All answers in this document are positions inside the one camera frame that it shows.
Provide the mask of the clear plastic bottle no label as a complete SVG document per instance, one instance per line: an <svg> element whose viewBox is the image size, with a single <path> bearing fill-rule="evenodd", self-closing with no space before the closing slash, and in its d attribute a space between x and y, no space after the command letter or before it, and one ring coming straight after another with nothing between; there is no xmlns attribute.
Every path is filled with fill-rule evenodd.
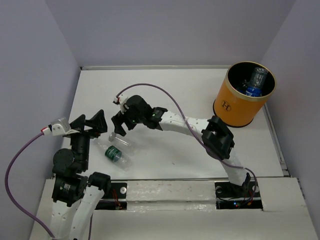
<svg viewBox="0 0 320 240"><path fill-rule="evenodd" d="M108 140L112 145L119 147L123 150L131 151L134 147L134 144L130 140L122 137L121 135L119 135L115 132L112 132L109 135Z"/></svg>

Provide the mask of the green label plastic bottle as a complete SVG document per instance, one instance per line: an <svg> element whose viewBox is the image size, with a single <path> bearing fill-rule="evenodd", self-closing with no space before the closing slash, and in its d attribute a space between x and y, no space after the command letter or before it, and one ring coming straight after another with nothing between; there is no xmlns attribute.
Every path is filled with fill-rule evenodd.
<svg viewBox="0 0 320 240"><path fill-rule="evenodd" d="M131 159L118 147L108 144L106 142L97 140L95 142L102 155L118 168L128 171L132 166Z"/></svg>

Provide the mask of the blue label bottle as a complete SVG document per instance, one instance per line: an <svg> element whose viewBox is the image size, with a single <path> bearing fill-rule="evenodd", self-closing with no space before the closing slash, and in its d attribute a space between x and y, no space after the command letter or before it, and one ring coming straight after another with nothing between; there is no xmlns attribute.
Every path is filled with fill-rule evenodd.
<svg viewBox="0 0 320 240"><path fill-rule="evenodd" d="M245 94L249 97L260 97L262 88L269 71L266 68L256 67L251 75L250 81L247 84Z"/></svg>

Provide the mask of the red cap small bottle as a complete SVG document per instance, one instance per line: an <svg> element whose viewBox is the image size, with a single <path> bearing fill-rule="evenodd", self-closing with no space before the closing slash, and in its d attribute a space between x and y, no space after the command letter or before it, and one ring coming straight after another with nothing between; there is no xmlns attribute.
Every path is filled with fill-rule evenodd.
<svg viewBox="0 0 320 240"><path fill-rule="evenodd" d="M236 90L238 92L243 93L243 92L245 92L247 90L248 85L249 85L249 81L247 79L244 79L237 85Z"/></svg>

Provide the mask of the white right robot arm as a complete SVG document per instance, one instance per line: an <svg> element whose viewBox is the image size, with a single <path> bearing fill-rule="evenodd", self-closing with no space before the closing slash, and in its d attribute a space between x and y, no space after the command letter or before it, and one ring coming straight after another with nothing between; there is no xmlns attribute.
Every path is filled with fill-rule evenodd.
<svg viewBox="0 0 320 240"><path fill-rule="evenodd" d="M235 196L254 196L255 188L250 187L250 182L255 175L241 164L233 150L234 135L219 117L199 119L182 116L163 107L151 107L139 95L127 97L120 94L113 103L120 107L111 118L116 134L126 135L123 125L133 130L136 125L142 124L152 130L195 137L210 157L220 161L230 182L230 191Z"/></svg>

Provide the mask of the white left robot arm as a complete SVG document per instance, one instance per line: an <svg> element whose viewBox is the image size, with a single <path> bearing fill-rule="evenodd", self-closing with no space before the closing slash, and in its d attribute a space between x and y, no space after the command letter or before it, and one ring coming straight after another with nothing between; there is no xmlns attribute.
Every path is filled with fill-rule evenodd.
<svg viewBox="0 0 320 240"><path fill-rule="evenodd" d="M70 140L68 148L59 149L53 156L55 176L52 191L52 215L49 228L53 240L79 240L84 234L98 202L111 191L111 177L94 172L83 176L89 168L91 140L108 131L104 111L92 118L84 114L72 122L60 118L49 125L53 136Z"/></svg>

